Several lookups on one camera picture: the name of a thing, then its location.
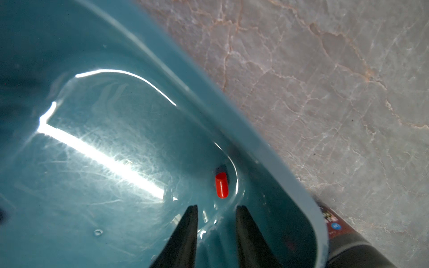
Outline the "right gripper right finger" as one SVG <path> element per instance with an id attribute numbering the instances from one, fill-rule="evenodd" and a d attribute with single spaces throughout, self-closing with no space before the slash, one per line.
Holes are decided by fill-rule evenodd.
<path id="1" fill-rule="evenodd" d="M 243 205 L 236 209 L 236 239 L 239 268 L 281 268 L 249 210 Z"/>

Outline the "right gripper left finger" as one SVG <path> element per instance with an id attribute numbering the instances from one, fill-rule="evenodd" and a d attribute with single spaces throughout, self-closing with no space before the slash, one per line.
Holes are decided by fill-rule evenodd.
<path id="1" fill-rule="evenodd" d="M 189 206 L 151 268 L 194 268 L 197 249 L 198 207 Z"/>

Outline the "teal plastic storage box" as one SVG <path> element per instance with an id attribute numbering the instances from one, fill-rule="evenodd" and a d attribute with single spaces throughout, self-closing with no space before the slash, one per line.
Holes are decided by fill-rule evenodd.
<path id="1" fill-rule="evenodd" d="M 1 266 L 148 268 L 191 205 L 196 268 L 239 266 L 240 205 L 282 267 L 325 266 L 313 198 L 133 1 L 2 1 Z"/>

